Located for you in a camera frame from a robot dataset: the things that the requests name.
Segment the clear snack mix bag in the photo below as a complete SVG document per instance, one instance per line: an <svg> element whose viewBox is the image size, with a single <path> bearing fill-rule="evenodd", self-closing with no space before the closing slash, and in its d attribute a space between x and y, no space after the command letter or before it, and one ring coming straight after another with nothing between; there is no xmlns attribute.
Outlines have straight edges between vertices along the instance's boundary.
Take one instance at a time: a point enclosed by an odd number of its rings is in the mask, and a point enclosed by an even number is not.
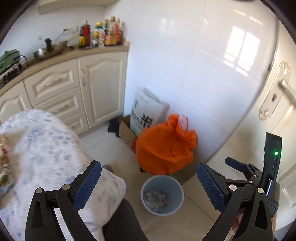
<svg viewBox="0 0 296 241"><path fill-rule="evenodd" d="M15 175L11 169L7 137L1 135L1 197L4 197L15 184Z"/></svg>

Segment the light blue trash bin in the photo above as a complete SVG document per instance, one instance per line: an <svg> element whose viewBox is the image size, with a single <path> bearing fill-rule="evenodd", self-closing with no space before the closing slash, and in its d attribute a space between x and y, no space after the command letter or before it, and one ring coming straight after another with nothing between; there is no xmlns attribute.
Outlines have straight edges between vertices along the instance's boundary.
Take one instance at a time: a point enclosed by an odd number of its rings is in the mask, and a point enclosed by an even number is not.
<svg viewBox="0 0 296 241"><path fill-rule="evenodd" d="M184 191L173 177L156 175L145 181L140 198L144 209L149 213L168 216L177 212L182 206Z"/></svg>

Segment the cream kitchen cabinet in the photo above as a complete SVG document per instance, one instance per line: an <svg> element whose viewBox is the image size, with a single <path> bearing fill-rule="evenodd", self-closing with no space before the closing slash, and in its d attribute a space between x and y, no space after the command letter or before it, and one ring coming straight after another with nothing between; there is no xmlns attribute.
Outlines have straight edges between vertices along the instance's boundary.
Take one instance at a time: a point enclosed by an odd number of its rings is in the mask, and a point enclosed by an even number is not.
<svg viewBox="0 0 296 241"><path fill-rule="evenodd" d="M130 43L74 48L41 62L1 88L1 122L29 109L47 111L81 134L123 114Z"/></svg>

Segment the cream door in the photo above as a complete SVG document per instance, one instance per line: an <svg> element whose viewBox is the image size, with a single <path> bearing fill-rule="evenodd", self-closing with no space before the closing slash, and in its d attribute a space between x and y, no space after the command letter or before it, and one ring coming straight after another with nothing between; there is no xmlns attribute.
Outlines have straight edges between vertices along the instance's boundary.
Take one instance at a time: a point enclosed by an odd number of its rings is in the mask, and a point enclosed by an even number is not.
<svg viewBox="0 0 296 241"><path fill-rule="evenodd" d="M278 67L288 61L291 67L289 84L295 90L295 43L282 23L278 24L275 57L263 89L243 122L208 165L229 179L244 179L241 172L225 164L225 158L252 163L263 168L265 134L282 137L282 152L277 182L280 184L280 203L276 231L290 227L295 221L295 105L284 94L269 120L259 120L259 108L273 84Z"/></svg>

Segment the white blue patterned tablecloth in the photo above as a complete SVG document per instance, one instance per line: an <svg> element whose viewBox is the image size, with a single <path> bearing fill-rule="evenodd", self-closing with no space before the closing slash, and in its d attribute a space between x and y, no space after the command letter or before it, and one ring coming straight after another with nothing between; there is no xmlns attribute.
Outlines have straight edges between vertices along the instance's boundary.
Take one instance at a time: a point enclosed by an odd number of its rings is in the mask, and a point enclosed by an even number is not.
<svg viewBox="0 0 296 241"><path fill-rule="evenodd" d="M1 220L15 240L24 240L35 190L59 189L71 183L91 162L79 137L56 116L42 110L18 113L1 125L15 184L1 198ZM102 170L86 206L79 211L96 240L104 240L103 226L127 192L126 182Z"/></svg>

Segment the orange plastic bag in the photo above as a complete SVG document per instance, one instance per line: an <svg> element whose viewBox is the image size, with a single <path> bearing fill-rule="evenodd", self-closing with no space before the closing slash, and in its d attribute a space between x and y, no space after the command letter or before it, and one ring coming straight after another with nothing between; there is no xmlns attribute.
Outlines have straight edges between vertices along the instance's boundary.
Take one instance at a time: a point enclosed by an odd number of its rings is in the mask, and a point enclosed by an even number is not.
<svg viewBox="0 0 296 241"><path fill-rule="evenodd" d="M137 163L151 175L170 175L193 162L198 138L184 115L171 114L165 123L142 131L136 141Z"/></svg>

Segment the white rice sack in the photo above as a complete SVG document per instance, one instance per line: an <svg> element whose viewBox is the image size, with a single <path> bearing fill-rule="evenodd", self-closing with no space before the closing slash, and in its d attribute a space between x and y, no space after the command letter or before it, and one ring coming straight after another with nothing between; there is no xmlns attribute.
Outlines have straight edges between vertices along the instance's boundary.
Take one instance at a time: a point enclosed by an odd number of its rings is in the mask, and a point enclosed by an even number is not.
<svg viewBox="0 0 296 241"><path fill-rule="evenodd" d="M130 129L139 137L144 129L160 123L169 107L168 102L160 100L147 88L137 87L130 115Z"/></svg>

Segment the dark cloth on floor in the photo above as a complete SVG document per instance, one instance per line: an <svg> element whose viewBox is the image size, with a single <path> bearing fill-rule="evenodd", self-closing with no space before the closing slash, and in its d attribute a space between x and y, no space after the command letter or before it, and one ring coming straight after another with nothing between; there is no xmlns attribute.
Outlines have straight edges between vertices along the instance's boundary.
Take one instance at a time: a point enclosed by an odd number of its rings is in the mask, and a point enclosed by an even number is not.
<svg viewBox="0 0 296 241"><path fill-rule="evenodd" d="M119 136L119 125L120 125L120 118L113 118L109 121L108 129L107 131L109 133L114 133L116 137Z"/></svg>

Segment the cardboard box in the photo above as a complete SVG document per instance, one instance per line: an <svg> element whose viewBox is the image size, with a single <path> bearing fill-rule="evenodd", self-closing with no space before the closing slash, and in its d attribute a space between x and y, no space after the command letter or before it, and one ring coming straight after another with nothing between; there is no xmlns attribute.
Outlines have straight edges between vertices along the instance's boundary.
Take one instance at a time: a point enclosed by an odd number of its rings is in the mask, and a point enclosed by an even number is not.
<svg viewBox="0 0 296 241"><path fill-rule="evenodd" d="M124 116L119 120L119 136L129 146L129 148L136 153L137 136L130 129L130 115Z"/></svg>

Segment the black gas stove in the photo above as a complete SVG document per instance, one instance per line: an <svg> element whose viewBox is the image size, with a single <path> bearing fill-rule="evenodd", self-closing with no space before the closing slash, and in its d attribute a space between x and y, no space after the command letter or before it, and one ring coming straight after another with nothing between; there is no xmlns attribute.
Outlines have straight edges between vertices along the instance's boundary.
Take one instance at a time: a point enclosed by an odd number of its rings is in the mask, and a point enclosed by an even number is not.
<svg viewBox="0 0 296 241"><path fill-rule="evenodd" d="M1 75L0 88L19 76L23 71L22 63L16 63Z"/></svg>

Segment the green electric cooker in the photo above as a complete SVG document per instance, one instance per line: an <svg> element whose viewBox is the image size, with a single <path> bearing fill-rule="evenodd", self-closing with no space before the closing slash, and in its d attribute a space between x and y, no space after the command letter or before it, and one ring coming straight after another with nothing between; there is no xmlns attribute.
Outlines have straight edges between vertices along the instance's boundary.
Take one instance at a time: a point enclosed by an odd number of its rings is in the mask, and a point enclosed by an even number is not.
<svg viewBox="0 0 296 241"><path fill-rule="evenodd" d="M5 51L1 56L0 68L1 71L6 70L13 64L20 61L20 51L14 49L10 51Z"/></svg>

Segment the white label condiment bottle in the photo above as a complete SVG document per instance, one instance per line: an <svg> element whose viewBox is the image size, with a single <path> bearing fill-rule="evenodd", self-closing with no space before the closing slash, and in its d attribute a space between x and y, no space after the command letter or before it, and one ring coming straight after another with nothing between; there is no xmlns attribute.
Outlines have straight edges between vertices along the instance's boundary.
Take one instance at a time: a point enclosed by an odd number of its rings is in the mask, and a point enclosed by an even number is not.
<svg viewBox="0 0 296 241"><path fill-rule="evenodd" d="M107 19L105 19L104 22L103 22L103 29L104 29L104 32L105 32L104 44L106 46L111 46L111 44L112 44L111 33L109 31L109 28L108 28L108 20Z"/></svg>

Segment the amber condiment bottle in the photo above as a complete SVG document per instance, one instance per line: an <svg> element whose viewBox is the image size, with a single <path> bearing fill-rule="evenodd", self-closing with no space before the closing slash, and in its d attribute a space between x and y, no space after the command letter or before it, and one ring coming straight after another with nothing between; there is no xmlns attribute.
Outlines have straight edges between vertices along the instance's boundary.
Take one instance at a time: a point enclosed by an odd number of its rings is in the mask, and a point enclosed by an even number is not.
<svg viewBox="0 0 296 241"><path fill-rule="evenodd" d="M120 19L116 19L115 16L112 16L111 22L112 22L112 35L116 39L116 44L120 45L121 44L121 34L122 34Z"/></svg>

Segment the dark red oil bottle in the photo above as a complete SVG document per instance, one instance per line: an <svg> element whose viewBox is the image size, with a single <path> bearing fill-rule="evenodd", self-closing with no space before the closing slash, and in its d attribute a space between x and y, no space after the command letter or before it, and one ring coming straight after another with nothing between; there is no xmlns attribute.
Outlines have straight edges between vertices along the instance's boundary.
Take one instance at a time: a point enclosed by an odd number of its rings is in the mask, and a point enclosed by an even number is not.
<svg viewBox="0 0 296 241"><path fill-rule="evenodd" d="M82 25L80 28L78 46L79 48L91 46L91 31L87 20L84 21L84 25Z"/></svg>

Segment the yellow cap sauce bottle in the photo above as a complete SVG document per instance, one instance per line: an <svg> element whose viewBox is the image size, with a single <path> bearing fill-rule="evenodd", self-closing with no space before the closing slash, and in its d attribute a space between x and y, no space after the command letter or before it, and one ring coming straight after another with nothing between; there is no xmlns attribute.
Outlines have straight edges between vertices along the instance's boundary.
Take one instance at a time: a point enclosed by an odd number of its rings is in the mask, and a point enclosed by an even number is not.
<svg viewBox="0 0 296 241"><path fill-rule="evenodd" d="M105 42L105 30L103 28L103 23L97 22L93 32L92 45L93 47L102 47L105 45L104 42Z"/></svg>

